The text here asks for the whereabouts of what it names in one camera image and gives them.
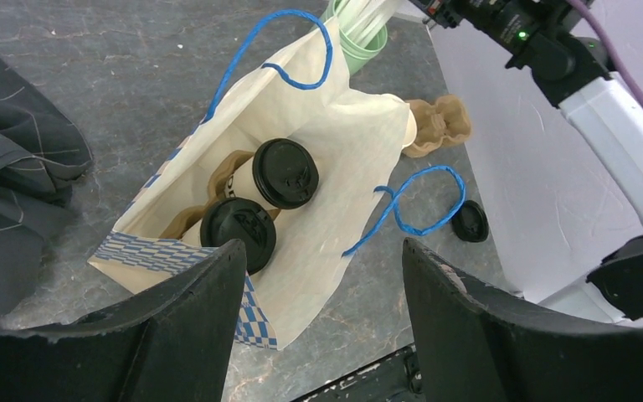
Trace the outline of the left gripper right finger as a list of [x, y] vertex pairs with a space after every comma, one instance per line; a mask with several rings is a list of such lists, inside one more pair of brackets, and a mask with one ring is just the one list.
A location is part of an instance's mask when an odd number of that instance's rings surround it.
[[402, 267], [428, 401], [643, 401], [643, 328], [525, 301], [412, 238]]

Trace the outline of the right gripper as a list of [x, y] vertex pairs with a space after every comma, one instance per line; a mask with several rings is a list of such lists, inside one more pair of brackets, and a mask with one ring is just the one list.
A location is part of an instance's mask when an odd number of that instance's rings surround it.
[[548, 20], [550, 4], [532, 0], [412, 0], [422, 13], [444, 28], [463, 21], [510, 53], [519, 53]]

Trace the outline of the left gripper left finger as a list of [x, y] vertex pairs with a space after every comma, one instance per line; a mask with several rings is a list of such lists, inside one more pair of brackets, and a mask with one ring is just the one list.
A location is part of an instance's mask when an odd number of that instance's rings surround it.
[[244, 245], [70, 325], [0, 330], [0, 401], [218, 401]]

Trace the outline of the black plastic cup lid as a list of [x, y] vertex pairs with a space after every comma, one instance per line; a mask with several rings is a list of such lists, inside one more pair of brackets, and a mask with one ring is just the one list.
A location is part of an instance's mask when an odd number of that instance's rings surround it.
[[253, 157], [258, 189], [278, 209], [298, 209], [311, 201], [320, 175], [311, 154], [287, 138], [264, 142]]

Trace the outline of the brown paper bag blue handles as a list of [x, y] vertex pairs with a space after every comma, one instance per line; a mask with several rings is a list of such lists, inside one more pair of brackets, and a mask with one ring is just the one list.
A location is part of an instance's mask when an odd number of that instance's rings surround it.
[[401, 220], [388, 179], [401, 156], [465, 142], [453, 95], [434, 103], [350, 86], [339, 20], [314, 29], [236, 82], [221, 80], [198, 126], [149, 178], [90, 257], [132, 293], [241, 240], [247, 274], [234, 340], [281, 350], [317, 316], [352, 255]]

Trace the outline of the stack of paper cups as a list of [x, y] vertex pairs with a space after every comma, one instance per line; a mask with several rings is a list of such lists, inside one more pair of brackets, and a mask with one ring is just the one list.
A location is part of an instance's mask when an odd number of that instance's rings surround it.
[[418, 128], [417, 128], [417, 122], [414, 117], [414, 113], [411, 110], [409, 110], [406, 130], [405, 130], [403, 144], [402, 144], [403, 149], [410, 147], [414, 143], [417, 137], [417, 132], [418, 132]]

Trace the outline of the white paper coffee cup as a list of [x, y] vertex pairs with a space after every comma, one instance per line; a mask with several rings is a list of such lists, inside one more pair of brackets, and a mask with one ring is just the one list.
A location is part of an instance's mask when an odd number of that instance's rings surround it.
[[262, 195], [253, 176], [253, 161], [251, 158], [238, 167], [227, 179], [224, 185], [225, 198], [245, 198], [256, 202], [265, 210], [276, 207]]

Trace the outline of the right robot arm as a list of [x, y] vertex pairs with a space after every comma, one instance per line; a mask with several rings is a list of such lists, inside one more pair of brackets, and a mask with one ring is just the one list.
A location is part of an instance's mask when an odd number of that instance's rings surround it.
[[643, 326], [643, 93], [586, 1], [418, 1], [508, 282], [526, 300]]

